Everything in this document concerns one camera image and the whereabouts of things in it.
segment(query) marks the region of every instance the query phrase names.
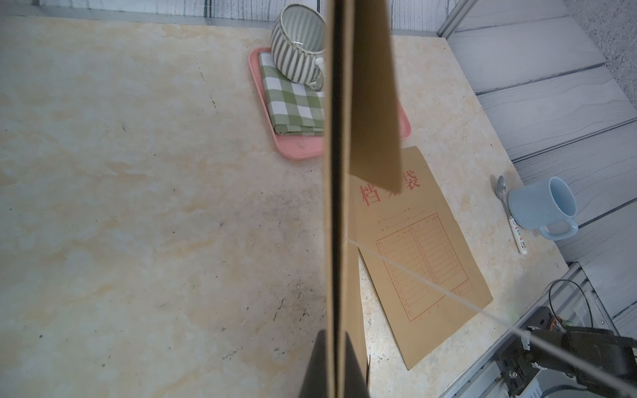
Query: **gray carpet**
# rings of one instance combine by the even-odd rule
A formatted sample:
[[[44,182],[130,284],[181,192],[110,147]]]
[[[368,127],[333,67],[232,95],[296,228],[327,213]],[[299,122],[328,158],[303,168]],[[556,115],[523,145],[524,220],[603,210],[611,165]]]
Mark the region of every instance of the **gray carpet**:
[[[564,0],[637,108],[637,0]]]

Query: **spoon handle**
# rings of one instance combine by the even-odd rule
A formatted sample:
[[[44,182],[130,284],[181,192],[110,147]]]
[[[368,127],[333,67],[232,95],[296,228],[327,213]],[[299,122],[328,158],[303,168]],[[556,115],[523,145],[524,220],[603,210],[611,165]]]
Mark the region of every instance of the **spoon handle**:
[[[521,255],[526,255],[526,245],[522,240],[522,235],[520,234],[520,229],[517,226],[517,223],[513,219],[513,217],[509,217],[509,225],[511,226],[511,232],[513,232],[513,238],[515,239],[515,244],[518,246],[518,251]]]

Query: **printed table form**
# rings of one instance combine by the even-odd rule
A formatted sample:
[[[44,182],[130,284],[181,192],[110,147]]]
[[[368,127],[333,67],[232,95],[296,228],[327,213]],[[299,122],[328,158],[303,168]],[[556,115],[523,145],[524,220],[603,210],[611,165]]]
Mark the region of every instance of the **printed table form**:
[[[457,295],[472,289],[437,213],[379,239],[376,247],[383,257]],[[386,261],[385,267],[410,322],[445,296]]]

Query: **black cable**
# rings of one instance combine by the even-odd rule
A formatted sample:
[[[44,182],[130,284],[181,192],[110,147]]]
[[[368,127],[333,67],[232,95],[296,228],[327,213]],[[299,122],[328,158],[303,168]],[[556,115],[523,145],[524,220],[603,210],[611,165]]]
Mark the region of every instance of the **black cable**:
[[[562,329],[566,329],[564,325],[562,324],[562,322],[560,322],[559,318],[557,317],[557,314],[555,313],[555,310],[553,309],[553,303],[551,302],[551,290],[553,290],[553,286],[555,286],[557,282],[570,282],[574,284],[575,286],[577,286],[578,289],[580,289],[580,291],[582,292],[582,296],[584,296],[584,300],[586,300],[586,306],[589,308],[590,327],[593,327],[593,312],[590,310],[589,300],[588,298],[586,298],[586,295],[584,294],[584,291],[582,290],[582,288],[577,283],[575,283],[574,281],[571,281],[570,279],[556,279],[553,281],[553,283],[551,283],[551,286],[549,286],[548,288],[548,306],[550,307],[551,312],[553,313],[553,316],[555,317],[555,319],[557,319],[557,323],[559,323]]]
[[[576,391],[588,391],[588,388],[585,387],[577,387],[574,385],[569,385],[569,384],[560,384],[560,385],[554,385],[553,387],[547,388],[542,395],[540,396],[540,398],[546,398],[548,397],[550,394],[554,393],[554,392],[558,392],[558,391],[564,391],[564,390],[576,390]]]

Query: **mug handle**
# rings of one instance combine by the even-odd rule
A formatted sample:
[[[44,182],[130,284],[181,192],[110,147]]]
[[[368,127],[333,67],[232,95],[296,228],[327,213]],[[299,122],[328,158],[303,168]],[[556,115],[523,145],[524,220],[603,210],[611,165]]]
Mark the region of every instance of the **mug handle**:
[[[323,57],[317,57],[314,60],[314,64],[318,66],[320,75],[313,82],[308,83],[308,87],[314,91],[320,91],[323,88],[323,81],[325,80],[325,61]]]
[[[573,235],[577,233],[579,226],[577,225],[575,220],[573,220],[572,218],[567,218],[564,221],[568,225],[567,231],[564,231],[561,234],[552,234],[547,231],[546,227],[541,227],[540,234],[542,234],[544,238],[547,238],[548,240],[551,240],[551,241],[560,241],[562,239],[568,239],[572,237]]]

